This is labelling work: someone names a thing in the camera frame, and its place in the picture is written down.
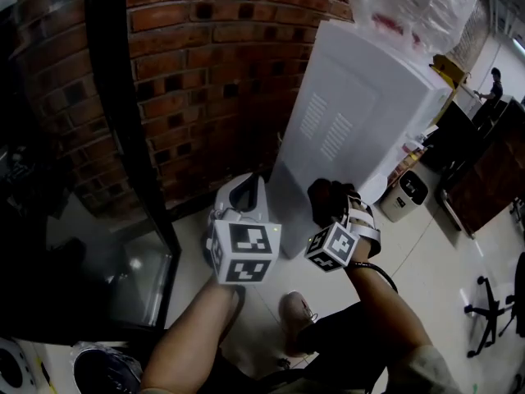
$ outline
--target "human arm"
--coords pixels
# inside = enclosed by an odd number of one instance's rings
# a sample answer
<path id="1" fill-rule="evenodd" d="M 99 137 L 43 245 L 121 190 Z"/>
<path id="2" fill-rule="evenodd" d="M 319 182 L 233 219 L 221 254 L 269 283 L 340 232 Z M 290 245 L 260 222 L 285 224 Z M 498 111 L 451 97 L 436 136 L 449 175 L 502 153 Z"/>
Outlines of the human arm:
<path id="1" fill-rule="evenodd" d="M 193 394 L 201 388 L 212 370 L 234 291 L 210 278 L 155 347 L 142 389 Z"/>
<path id="2" fill-rule="evenodd" d="M 367 263 L 370 242 L 361 238 L 352 261 Z M 404 300 L 370 268 L 346 269 L 354 284 L 374 332 L 381 340 L 389 366 L 422 346 L 431 346 L 418 316 Z"/>
<path id="3" fill-rule="evenodd" d="M 495 98 L 495 95 L 490 92 L 489 94 L 480 94 L 477 90 L 474 90 L 474 94 L 476 94 L 479 98 L 484 98 L 484 99 L 494 99 Z"/>

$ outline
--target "black door frame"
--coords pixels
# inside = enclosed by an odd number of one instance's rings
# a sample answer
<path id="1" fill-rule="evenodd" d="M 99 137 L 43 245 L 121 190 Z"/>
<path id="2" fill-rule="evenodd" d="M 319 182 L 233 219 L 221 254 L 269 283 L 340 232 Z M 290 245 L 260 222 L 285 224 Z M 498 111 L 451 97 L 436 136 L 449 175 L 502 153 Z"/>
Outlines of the black door frame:
<path id="1" fill-rule="evenodd" d="M 85 0 L 85 24 L 94 82 L 130 185 L 171 254 L 155 326 L 163 330 L 181 250 L 140 121 L 130 63 L 126 0 Z"/>

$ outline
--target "shoe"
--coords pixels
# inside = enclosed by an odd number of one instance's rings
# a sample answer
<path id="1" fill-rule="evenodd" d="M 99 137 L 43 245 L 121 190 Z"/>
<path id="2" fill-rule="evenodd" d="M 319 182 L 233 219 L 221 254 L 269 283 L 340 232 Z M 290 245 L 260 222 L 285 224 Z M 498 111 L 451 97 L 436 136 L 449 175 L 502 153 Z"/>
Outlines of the shoe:
<path id="1" fill-rule="evenodd" d="M 317 314 L 312 313 L 304 297 L 295 291 L 284 295 L 279 304 L 279 315 L 286 334 L 285 353 L 295 358 L 312 354 L 300 351 L 297 346 L 299 333 L 317 320 Z"/>

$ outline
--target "office chair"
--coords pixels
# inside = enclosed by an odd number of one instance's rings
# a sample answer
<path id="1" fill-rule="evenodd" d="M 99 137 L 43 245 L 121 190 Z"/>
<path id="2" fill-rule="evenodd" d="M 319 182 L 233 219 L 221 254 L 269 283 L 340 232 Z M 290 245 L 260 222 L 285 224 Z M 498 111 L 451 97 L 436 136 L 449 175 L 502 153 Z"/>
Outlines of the office chair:
<path id="1" fill-rule="evenodd" d="M 514 278 L 514 295 L 507 296 L 507 299 L 505 300 L 505 303 L 509 306 L 500 309 L 500 302 L 498 300 L 494 299 L 494 295 L 492 294 L 492 288 L 491 284 L 489 283 L 488 279 L 486 277 L 480 276 L 477 279 L 477 284 L 482 285 L 485 283 L 486 285 L 486 295 L 489 301 L 489 308 L 483 309 L 483 308 L 475 308 L 472 305 L 465 306 L 464 312 L 466 314 L 475 313 L 480 314 L 483 317 L 486 318 L 486 329 L 483 333 L 482 341 L 477 348 L 477 350 L 471 350 L 467 353 L 468 358 L 473 358 L 474 356 L 477 356 L 481 353 L 482 349 L 485 347 L 490 347 L 495 343 L 495 334 L 496 329 L 498 325 L 498 317 L 503 315 L 505 312 L 512 310 L 511 318 L 509 323 L 505 326 L 505 328 L 499 333 L 499 337 L 503 336 L 504 332 L 507 330 L 509 325 L 514 321 L 516 318 L 518 320 L 518 323 L 516 324 L 516 333 L 521 336 L 525 337 L 525 324 L 522 321 L 521 317 L 523 316 L 523 308 L 525 304 L 525 299 L 523 296 L 525 296 L 525 284 L 523 282 L 523 279 L 525 278 L 525 253 L 521 253 L 519 256 L 518 266 L 516 267 L 516 274 Z M 489 335 L 492 335 L 492 341 L 487 341 Z"/>

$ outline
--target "plastic bag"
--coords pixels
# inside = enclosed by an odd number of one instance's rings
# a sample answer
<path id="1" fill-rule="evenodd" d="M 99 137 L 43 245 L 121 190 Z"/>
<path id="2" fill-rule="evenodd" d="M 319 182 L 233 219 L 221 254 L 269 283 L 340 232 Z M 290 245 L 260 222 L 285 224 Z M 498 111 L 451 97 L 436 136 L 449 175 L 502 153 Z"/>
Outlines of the plastic bag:
<path id="1" fill-rule="evenodd" d="M 461 39 L 476 0 L 349 0 L 354 21 L 368 33 L 423 62 Z"/>

